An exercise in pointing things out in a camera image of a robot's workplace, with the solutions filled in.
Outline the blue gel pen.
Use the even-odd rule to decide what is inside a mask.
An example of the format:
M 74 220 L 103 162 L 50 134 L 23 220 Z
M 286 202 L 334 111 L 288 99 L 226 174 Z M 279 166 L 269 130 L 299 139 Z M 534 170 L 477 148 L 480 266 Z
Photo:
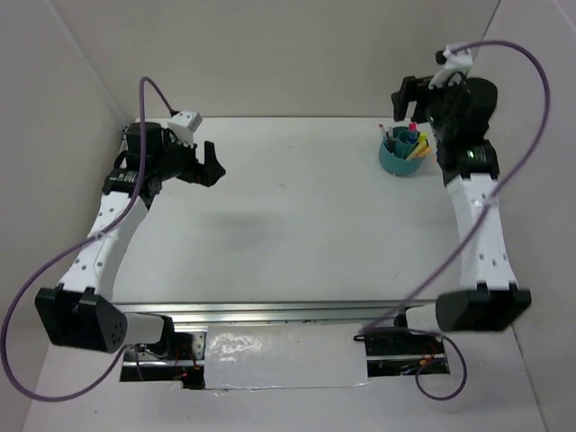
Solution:
M 387 131 L 386 132 L 386 148 L 389 152 L 393 153 L 395 149 L 395 141 L 393 137 L 393 132 Z

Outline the yellow pastel highlighter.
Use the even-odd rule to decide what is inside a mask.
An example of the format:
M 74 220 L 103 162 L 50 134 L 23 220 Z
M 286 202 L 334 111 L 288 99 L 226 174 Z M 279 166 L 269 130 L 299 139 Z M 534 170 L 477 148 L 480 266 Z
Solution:
M 406 160 L 413 160 L 416 158 L 424 158 L 431 152 L 431 147 L 427 141 L 421 141 L 413 151 L 406 157 Z

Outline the red gel pen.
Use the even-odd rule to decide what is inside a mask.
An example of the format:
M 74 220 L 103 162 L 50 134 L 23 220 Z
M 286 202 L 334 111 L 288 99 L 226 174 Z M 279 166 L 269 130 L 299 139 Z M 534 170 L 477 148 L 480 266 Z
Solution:
M 381 133 L 381 135 L 382 135 L 382 141 L 383 141 L 384 143 L 387 143 L 387 142 L 388 142 L 388 131 L 387 131 L 387 128 L 386 128 L 382 123 L 379 123 L 379 124 L 378 124 L 378 127 L 379 127 L 380 133 Z

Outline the light blue pastel highlighter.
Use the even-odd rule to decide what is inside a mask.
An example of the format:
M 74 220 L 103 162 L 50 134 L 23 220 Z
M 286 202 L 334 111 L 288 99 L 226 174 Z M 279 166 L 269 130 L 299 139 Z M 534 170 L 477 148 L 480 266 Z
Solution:
M 409 125 L 408 141 L 410 144 L 414 144 L 418 141 L 418 139 L 419 139 L 418 125 L 415 122 L 412 122 Z

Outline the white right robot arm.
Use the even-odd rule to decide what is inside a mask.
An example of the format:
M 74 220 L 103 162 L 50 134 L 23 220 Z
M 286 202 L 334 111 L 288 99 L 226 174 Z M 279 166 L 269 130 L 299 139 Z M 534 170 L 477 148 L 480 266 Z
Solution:
M 496 188 L 500 166 L 496 149 L 486 139 L 498 89 L 490 81 L 452 74 L 435 86 L 431 77 L 403 78 L 393 93 L 396 120 L 415 103 L 412 121 L 428 122 L 436 140 L 436 156 L 450 195 L 459 241 L 460 286 L 438 295 L 432 305 L 410 307 L 405 323 L 392 332 L 403 353 L 424 341 L 423 331 L 500 332 L 532 303 L 520 287 L 505 246 Z

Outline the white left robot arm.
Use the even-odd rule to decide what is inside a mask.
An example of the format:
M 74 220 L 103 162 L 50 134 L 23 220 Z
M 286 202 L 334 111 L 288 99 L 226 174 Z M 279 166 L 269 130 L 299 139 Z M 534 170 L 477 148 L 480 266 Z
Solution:
M 172 178 L 205 187 L 226 170 L 213 142 L 196 156 L 197 112 L 179 112 L 161 125 L 134 122 L 124 132 L 126 148 L 115 159 L 103 184 L 100 207 L 71 267 L 53 288 L 35 297 L 41 322 L 55 346 L 113 353 L 125 345 L 145 344 L 158 359 L 177 349 L 173 321 L 162 315 L 125 313 L 112 302 L 116 275 L 131 238 Z

